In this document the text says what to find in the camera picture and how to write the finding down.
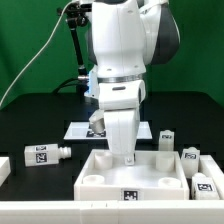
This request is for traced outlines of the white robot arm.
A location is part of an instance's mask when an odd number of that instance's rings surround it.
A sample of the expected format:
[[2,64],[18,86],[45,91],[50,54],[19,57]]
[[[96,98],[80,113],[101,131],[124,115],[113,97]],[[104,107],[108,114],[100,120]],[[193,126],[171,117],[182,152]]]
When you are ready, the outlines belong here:
[[180,34],[169,0],[81,0],[89,4],[89,41],[93,74],[99,86],[109,150],[134,163],[139,107],[146,96],[148,65],[168,62]]

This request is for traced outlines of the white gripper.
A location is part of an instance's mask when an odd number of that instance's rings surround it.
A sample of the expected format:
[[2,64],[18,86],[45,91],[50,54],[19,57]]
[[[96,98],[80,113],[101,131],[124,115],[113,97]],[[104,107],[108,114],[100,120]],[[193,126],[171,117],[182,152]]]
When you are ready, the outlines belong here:
[[136,80],[122,83],[100,83],[99,108],[109,149],[113,154],[126,156],[127,166],[133,166],[133,155],[140,123],[139,107],[145,99],[145,83]]

